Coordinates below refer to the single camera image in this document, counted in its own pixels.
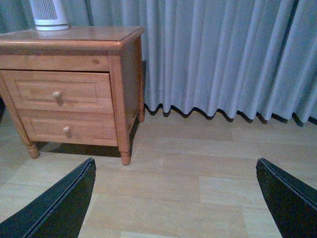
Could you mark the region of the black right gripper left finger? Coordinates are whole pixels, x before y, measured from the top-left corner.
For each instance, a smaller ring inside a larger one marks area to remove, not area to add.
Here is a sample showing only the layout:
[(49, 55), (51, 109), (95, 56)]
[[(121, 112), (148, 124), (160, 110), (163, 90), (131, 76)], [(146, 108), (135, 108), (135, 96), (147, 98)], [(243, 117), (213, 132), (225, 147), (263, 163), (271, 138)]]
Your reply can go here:
[(1, 222), (2, 238), (76, 238), (87, 213), (96, 178), (88, 158), (20, 211)]

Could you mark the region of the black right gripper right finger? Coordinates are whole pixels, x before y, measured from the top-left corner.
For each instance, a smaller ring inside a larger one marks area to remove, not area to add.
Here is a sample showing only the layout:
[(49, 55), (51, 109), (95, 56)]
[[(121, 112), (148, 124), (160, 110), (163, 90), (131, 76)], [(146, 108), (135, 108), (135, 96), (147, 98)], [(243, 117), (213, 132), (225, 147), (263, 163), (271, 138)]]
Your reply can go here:
[(264, 200), (283, 238), (317, 236), (317, 190), (260, 158), (256, 174)]

